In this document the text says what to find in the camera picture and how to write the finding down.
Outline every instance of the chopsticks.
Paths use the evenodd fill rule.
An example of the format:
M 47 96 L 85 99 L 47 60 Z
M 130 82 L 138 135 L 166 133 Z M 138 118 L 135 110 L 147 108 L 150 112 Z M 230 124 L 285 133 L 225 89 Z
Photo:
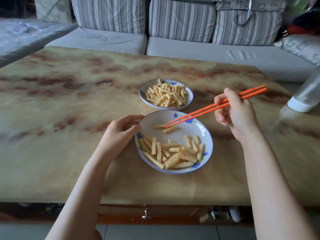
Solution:
M 265 91 L 267 90 L 267 88 L 265 88 L 265 87 L 266 87 L 266 85 L 261 85 L 261 86 L 255 87 L 255 88 L 250 88 L 250 89 L 248 89 L 248 90 L 246 90 L 246 91 L 240 92 L 238 95 L 240 96 L 240 99 L 241 99 L 241 100 L 245 100 L 245 99 L 248 99 L 248 98 L 253 97 L 253 96 L 255 96 L 255 95 L 258 95 L 258 94 L 260 94 L 260 93 L 262 93 L 262 92 L 265 92 Z M 202 109 L 199 109 L 199 110 L 197 110 L 197 111 L 194 111 L 194 112 L 192 112 L 192 113 L 189 113 L 189 114 L 187 114 L 187 115 L 185 115 L 185 116 L 182 116 L 182 117 L 177 118 L 177 119 L 175 119 L 175 120 L 173 120 L 173 121 L 171 121 L 171 122 L 166 123 L 166 125 L 168 125 L 168 126 L 166 126 L 165 128 L 169 128 L 169 127 L 171 127 L 171 126 L 180 124 L 180 123 L 185 122 L 185 121 L 187 121 L 187 120 L 191 120 L 191 119 L 193 119 L 193 118 L 195 118 L 195 117 L 199 117 L 199 116 L 201 116 L 201 115 L 204 115 L 204 114 L 206 114 L 206 113 L 212 112 L 212 111 L 214 111 L 214 110 L 221 109 L 221 108 L 223 108 L 223 107 L 228 106 L 229 104 L 230 104 L 230 103 L 228 102 L 228 98 L 225 98 L 224 100 L 221 101 L 221 104 L 220 104 L 219 106 L 217 106 L 217 104 L 211 104 L 211 105 L 209 105 L 209 106 L 206 106 L 206 107 L 204 107 L 204 108 L 202 108 Z

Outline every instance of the plate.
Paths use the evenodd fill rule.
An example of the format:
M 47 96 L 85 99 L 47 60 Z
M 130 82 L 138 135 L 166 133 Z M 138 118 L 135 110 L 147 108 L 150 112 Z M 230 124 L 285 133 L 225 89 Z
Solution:
M 148 114 L 139 122 L 139 125 L 142 126 L 142 130 L 134 136 L 134 140 L 140 156 L 147 164 L 149 164 L 154 169 L 163 173 L 185 174 L 201 168 L 209 160 L 214 147 L 212 137 L 207 128 L 197 119 L 194 118 L 178 124 L 178 129 L 168 134 L 164 134 L 162 132 L 163 129 L 153 128 L 154 125 L 163 125 L 185 115 L 186 113 L 182 113 L 180 111 L 160 110 Z M 184 140 L 185 135 L 188 135 L 190 140 L 193 139 L 193 135 L 197 135 L 199 137 L 200 142 L 204 144 L 202 158 L 196 164 L 188 168 L 168 170 L 160 169 L 144 155 L 145 151 L 143 150 L 139 142 L 139 138 L 142 138 L 142 135 L 144 133 L 150 137 L 156 137 L 157 141 L 160 141 L 161 143 L 168 143 L 168 139 L 171 139 L 172 142 L 179 143 L 182 145 L 186 145 L 186 141 Z
M 162 83 L 168 83 L 168 84 L 171 84 L 171 85 L 175 85 L 177 83 L 181 84 L 181 85 L 184 85 L 180 82 L 177 82 L 177 81 L 174 81 L 174 80 L 167 80 L 167 79 L 161 79 Z M 154 105 L 152 103 L 150 103 L 149 101 L 147 101 L 147 97 L 146 97 L 146 93 L 148 91 L 148 88 L 150 86 L 153 86 L 155 84 L 158 84 L 158 79 L 155 79 L 155 80 L 150 80 L 150 81 L 147 81 L 145 82 L 144 84 L 142 84 L 139 88 L 139 95 L 142 99 L 142 101 L 144 101 L 146 104 L 148 104 L 149 106 L 151 106 L 152 108 L 155 108 L 155 109 L 158 109 L 158 110 L 175 110 L 175 111 L 179 111 L 179 110 L 182 110 L 186 107 L 188 107 L 192 100 L 193 100 L 193 93 L 192 91 L 186 86 L 185 86 L 185 90 L 187 91 L 188 95 L 186 97 L 186 99 L 188 99 L 188 102 L 186 105 L 182 106 L 182 107 L 179 107 L 179 108 L 165 108 L 165 107 L 160 107 L 160 106 L 157 106 L 157 105 Z

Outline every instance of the plastic bottle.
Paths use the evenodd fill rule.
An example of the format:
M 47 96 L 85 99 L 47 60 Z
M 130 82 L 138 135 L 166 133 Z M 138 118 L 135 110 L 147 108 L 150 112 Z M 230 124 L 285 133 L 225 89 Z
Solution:
M 320 102 L 320 66 L 288 101 L 288 106 L 298 112 L 306 113 Z

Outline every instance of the table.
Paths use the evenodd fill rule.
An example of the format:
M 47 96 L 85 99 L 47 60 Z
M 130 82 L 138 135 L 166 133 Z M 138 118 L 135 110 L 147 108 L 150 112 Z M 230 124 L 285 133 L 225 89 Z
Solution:
M 258 121 L 304 206 L 320 206 L 320 118 L 286 110 L 289 92 L 252 66 L 48 47 L 0 69 L 0 201 L 67 200 L 108 124 L 126 114 L 155 110 L 141 101 L 145 81 L 186 84 L 190 113 L 230 87 L 266 84 L 251 99 Z M 241 145 L 213 113 L 199 120 L 213 136 L 214 152 L 186 175 L 147 165 L 132 142 L 110 166 L 101 203 L 250 205 Z

